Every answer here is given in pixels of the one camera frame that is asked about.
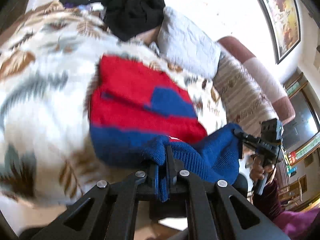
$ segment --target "person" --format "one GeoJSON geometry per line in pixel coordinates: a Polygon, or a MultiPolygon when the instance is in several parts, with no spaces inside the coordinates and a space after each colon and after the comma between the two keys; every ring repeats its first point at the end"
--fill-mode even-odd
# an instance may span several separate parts
{"type": "Polygon", "coordinates": [[[282,209],[279,201],[278,184],[275,169],[268,165],[261,166],[259,156],[255,157],[250,178],[256,182],[264,178],[264,171],[269,173],[262,195],[253,195],[253,205],[273,221],[291,240],[320,239],[320,208],[307,212],[291,212],[282,209]]]}

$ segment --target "silver screw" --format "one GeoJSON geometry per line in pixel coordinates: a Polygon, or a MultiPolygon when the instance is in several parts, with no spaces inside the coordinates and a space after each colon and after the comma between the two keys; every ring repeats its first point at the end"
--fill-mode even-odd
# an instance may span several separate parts
{"type": "Polygon", "coordinates": [[[190,175],[190,172],[187,170],[181,170],[179,174],[183,177],[188,177],[190,175]]]}
{"type": "Polygon", "coordinates": [[[97,182],[98,188],[105,188],[107,185],[108,185],[108,182],[106,182],[105,180],[99,180],[97,182]]]}
{"type": "Polygon", "coordinates": [[[144,171],[137,171],[136,172],[136,176],[139,178],[143,178],[146,175],[146,173],[144,171]]]}
{"type": "Polygon", "coordinates": [[[228,183],[223,179],[218,181],[218,186],[219,187],[226,187],[227,185],[228,185],[228,183]]]}

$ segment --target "purple garment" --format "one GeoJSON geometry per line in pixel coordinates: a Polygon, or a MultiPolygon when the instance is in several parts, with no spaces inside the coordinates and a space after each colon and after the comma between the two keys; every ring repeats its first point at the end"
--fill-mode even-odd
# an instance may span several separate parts
{"type": "Polygon", "coordinates": [[[273,221],[291,240],[310,240],[314,239],[314,235],[318,235],[315,230],[318,230],[320,226],[320,208],[307,212],[283,211],[276,180],[264,188],[261,196],[253,196],[253,205],[273,221]]]}

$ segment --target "quilted cushion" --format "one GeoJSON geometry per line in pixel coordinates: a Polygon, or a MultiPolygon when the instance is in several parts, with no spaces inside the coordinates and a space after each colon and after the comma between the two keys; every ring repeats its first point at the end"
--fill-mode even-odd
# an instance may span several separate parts
{"type": "Polygon", "coordinates": [[[172,64],[205,78],[214,78],[217,73],[220,47],[171,7],[164,8],[157,44],[161,56],[172,64]]]}

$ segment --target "picture frame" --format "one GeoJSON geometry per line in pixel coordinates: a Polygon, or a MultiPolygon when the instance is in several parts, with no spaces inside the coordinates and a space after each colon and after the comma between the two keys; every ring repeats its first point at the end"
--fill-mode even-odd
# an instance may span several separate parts
{"type": "Polygon", "coordinates": [[[258,0],[268,23],[276,63],[279,64],[301,41],[296,0],[258,0]]]}

